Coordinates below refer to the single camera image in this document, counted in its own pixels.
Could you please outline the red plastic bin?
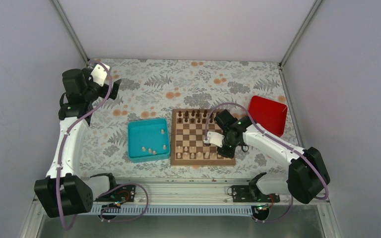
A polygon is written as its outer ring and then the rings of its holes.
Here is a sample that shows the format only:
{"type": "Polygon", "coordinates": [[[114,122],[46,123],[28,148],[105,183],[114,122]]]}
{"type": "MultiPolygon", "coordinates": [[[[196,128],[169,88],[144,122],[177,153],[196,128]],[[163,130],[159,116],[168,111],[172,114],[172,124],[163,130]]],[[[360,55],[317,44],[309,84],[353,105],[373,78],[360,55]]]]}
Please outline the red plastic bin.
{"type": "Polygon", "coordinates": [[[264,97],[253,96],[248,106],[252,118],[269,132],[281,137],[284,134],[288,106],[264,97]]]}

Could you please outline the aluminium frame post left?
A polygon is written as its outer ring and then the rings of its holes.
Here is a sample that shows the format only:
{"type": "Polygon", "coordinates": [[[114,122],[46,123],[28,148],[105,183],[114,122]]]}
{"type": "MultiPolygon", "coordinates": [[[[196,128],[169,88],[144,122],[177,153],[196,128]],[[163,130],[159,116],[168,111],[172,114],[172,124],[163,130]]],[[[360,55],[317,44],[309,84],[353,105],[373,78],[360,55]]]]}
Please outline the aluminium frame post left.
{"type": "Polygon", "coordinates": [[[87,53],[85,52],[84,47],[82,46],[77,34],[75,33],[75,30],[59,0],[50,0],[50,2],[53,4],[58,16],[60,17],[64,28],[66,29],[69,37],[71,38],[76,50],[78,51],[79,55],[83,59],[85,63],[89,61],[89,57],[87,56],[87,53]]]}

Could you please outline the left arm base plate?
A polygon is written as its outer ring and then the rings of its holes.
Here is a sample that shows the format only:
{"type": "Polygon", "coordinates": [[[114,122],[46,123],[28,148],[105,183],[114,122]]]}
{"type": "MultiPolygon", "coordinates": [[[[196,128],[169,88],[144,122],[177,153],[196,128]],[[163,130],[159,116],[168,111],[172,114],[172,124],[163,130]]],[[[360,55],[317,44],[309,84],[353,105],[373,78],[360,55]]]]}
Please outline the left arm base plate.
{"type": "Polygon", "coordinates": [[[134,202],[136,186],[135,185],[124,185],[115,191],[96,198],[97,202],[134,202]]]}

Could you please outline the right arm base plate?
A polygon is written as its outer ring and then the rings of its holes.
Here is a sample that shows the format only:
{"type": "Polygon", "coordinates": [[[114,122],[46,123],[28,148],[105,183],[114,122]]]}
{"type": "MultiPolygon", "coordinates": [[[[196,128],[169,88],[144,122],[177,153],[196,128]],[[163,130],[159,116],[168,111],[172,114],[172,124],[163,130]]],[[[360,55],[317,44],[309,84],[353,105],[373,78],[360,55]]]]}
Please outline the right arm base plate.
{"type": "Polygon", "coordinates": [[[233,185],[227,190],[235,203],[268,203],[280,202],[278,194],[263,194],[249,185],[233,185]]]}

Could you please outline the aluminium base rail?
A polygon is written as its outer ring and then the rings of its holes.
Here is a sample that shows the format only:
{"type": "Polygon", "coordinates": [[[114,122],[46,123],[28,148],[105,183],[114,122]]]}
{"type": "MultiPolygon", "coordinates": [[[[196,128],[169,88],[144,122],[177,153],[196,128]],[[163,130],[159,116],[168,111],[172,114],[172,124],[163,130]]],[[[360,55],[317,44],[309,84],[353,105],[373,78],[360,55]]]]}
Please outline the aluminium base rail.
{"type": "Polygon", "coordinates": [[[97,202],[87,198],[82,214],[97,215],[106,220],[113,220],[120,215],[131,216],[133,219],[143,215],[246,217],[266,214],[271,207],[299,204],[295,198],[278,193],[280,202],[235,203],[227,192],[233,185],[249,185],[249,181],[152,181],[143,187],[135,185],[134,202],[97,202]]]}

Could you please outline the wooden chessboard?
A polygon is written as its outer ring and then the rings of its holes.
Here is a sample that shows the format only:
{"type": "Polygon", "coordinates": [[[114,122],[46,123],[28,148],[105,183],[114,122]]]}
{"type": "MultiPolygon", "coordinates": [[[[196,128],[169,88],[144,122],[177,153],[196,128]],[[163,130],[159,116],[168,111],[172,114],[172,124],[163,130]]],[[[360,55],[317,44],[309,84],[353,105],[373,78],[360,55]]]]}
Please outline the wooden chessboard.
{"type": "Polygon", "coordinates": [[[210,115],[211,109],[173,109],[171,130],[171,165],[172,166],[234,166],[235,159],[225,158],[217,153],[215,145],[203,143],[205,129],[222,133],[215,123],[214,117],[219,110],[210,115]],[[201,159],[196,158],[197,152],[202,152],[201,159]],[[209,152],[209,159],[204,159],[204,153],[209,152]]]}

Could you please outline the teal plastic tray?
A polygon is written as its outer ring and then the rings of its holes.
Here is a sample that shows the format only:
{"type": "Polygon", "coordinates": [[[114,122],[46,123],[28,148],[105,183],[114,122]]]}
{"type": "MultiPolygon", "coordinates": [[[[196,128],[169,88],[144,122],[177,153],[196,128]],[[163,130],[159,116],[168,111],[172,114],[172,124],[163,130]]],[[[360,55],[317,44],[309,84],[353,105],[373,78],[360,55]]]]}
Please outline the teal plastic tray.
{"type": "Polygon", "coordinates": [[[133,163],[169,159],[171,146],[167,120],[156,118],[129,122],[127,153],[133,163]]]}

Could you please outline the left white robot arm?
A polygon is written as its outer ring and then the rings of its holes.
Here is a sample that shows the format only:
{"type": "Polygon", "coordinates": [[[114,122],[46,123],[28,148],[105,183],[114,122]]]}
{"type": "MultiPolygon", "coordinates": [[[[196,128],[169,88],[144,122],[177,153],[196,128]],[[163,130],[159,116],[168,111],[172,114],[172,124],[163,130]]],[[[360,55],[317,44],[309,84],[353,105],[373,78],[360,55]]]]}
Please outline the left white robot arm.
{"type": "Polygon", "coordinates": [[[121,80],[107,82],[109,66],[70,69],[62,74],[65,92],[60,98],[60,135],[54,159],[44,179],[34,185],[35,194],[50,218],[90,212],[100,195],[111,201],[118,187],[111,173],[98,174],[86,182],[81,179],[79,162],[89,130],[93,103],[98,98],[115,99],[121,80]]]}

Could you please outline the aluminium frame post right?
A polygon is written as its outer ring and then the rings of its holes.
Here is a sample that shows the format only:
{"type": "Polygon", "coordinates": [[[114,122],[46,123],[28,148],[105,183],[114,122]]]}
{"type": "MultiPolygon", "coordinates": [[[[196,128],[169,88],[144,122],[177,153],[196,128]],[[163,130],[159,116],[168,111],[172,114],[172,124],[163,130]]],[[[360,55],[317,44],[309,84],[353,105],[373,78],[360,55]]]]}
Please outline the aluminium frame post right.
{"type": "Polygon", "coordinates": [[[315,0],[313,2],[313,5],[311,6],[307,16],[305,17],[305,19],[303,20],[301,26],[299,27],[296,35],[294,36],[290,46],[288,47],[286,53],[284,54],[282,60],[280,61],[279,65],[280,65],[280,69],[283,70],[285,64],[287,63],[287,61],[289,60],[292,52],[294,51],[296,45],[298,44],[299,40],[301,39],[301,37],[303,36],[304,32],[306,31],[307,27],[309,26],[309,24],[311,23],[311,21],[313,20],[314,16],[316,15],[318,9],[320,8],[320,6],[322,5],[322,2],[323,0],[315,0]]]}

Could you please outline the aluminium frame post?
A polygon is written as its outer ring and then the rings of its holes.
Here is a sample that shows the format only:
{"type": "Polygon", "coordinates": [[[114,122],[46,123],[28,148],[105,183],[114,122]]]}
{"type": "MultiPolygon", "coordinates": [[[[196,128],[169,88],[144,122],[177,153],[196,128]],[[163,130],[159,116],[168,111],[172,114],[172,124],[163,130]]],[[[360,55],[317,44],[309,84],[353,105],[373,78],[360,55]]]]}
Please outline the aluminium frame post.
{"type": "Polygon", "coordinates": [[[60,17],[64,28],[66,29],[69,37],[71,38],[76,50],[78,51],[79,55],[83,59],[85,63],[89,61],[89,57],[87,56],[87,53],[85,52],[84,47],[82,46],[77,34],[75,33],[75,30],[59,0],[50,0],[50,2],[53,4],[58,16],[60,17]]]}
{"type": "Polygon", "coordinates": [[[280,65],[280,69],[283,70],[285,64],[287,63],[287,61],[289,60],[292,52],[294,51],[296,45],[298,44],[299,40],[301,39],[301,37],[303,36],[304,32],[306,31],[307,27],[309,26],[309,24],[311,23],[311,21],[313,20],[314,16],[316,15],[318,9],[320,8],[320,6],[322,5],[322,2],[323,0],[315,0],[313,2],[313,5],[311,6],[307,16],[305,17],[305,19],[303,20],[301,26],[299,27],[296,35],[294,36],[290,46],[288,47],[286,53],[284,54],[282,60],[280,61],[279,65],[280,65]]]}

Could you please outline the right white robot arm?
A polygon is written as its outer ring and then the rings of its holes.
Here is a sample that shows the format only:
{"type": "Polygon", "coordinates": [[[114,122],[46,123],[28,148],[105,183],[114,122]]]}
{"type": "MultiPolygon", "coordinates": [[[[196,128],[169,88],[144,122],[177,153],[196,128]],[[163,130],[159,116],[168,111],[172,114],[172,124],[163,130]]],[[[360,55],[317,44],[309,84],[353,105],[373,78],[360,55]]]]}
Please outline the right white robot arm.
{"type": "Polygon", "coordinates": [[[143,91],[105,110],[113,120],[97,127],[101,132],[100,167],[134,178],[254,178],[249,196],[261,202],[268,193],[292,194],[309,203],[328,194],[329,177],[315,148],[290,144],[256,123],[241,108],[241,119],[224,109],[236,100],[213,102],[210,92],[173,100],[179,91],[156,100],[154,91],[143,91]]]}

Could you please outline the floral patterned table mat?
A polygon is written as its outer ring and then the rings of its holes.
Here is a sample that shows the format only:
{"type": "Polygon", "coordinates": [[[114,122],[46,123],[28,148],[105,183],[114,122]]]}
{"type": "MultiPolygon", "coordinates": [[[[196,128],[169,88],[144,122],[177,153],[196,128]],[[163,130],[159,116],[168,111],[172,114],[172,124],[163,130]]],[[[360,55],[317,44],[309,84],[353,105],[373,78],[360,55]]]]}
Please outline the floral patterned table mat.
{"type": "Polygon", "coordinates": [[[127,154],[131,121],[171,122],[175,108],[210,109],[221,103],[240,118],[253,96],[286,103],[277,63],[155,59],[105,59],[104,63],[122,82],[117,98],[92,116],[80,160],[85,177],[107,172],[119,178],[250,179],[261,172],[285,172],[276,160],[253,148],[237,149],[231,167],[171,166],[168,159],[133,163],[127,154]]]}

